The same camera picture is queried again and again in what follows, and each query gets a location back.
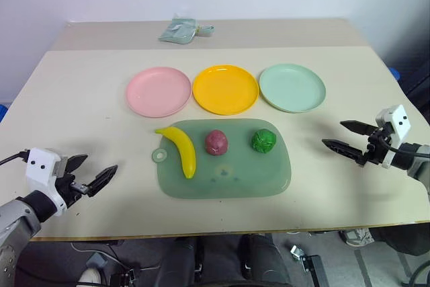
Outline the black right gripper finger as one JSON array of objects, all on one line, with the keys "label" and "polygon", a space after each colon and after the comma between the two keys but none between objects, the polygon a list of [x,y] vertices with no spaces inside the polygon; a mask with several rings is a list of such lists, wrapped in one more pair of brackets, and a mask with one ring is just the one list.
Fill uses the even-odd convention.
[{"label": "black right gripper finger", "polygon": [[340,125],[342,125],[351,132],[366,136],[372,136],[380,131],[380,129],[376,126],[359,122],[357,120],[340,121]]},{"label": "black right gripper finger", "polygon": [[322,139],[322,143],[333,152],[354,160],[358,165],[367,163],[361,150],[351,147],[346,142],[334,139]]}]

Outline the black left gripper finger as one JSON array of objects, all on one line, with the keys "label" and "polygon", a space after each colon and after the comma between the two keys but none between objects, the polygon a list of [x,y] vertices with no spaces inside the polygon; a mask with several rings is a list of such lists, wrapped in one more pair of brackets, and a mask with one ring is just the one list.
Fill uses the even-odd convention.
[{"label": "black left gripper finger", "polygon": [[65,172],[72,173],[73,171],[78,169],[87,158],[88,155],[86,154],[74,155],[72,157],[69,157],[65,167]]},{"label": "black left gripper finger", "polygon": [[106,185],[108,185],[111,179],[113,178],[113,176],[116,174],[117,169],[118,169],[118,166],[113,165],[105,168],[103,171],[97,174],[95,176],[95,179],[91,183],[87,184],[86,195],[89,197],[93,197],[100,190],[102,190]]}]

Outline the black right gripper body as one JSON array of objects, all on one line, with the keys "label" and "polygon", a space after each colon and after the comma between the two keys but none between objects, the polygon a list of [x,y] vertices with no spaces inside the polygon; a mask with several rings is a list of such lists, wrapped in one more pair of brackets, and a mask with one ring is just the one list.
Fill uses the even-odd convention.
[{"label": "black right gripper body", "polygon": [[367,151],[363,154],[364,163],[382,164],[389,151],[390,135],[393,133],[391,123],[385,123],[379,128],[364,124],[364,134],[368,135]]}]

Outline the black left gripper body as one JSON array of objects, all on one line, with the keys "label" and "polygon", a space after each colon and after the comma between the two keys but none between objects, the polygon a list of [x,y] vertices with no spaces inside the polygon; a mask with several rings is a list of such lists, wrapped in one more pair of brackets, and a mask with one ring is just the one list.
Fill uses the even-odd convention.
[{"label": "black left gripper body", "polygon": [[58,177],[55,181],[55,188],[67,208],[70,208],[82,196],[90,197],[89,186],[77,183],[72,173],[65,173],[62,177]]}]

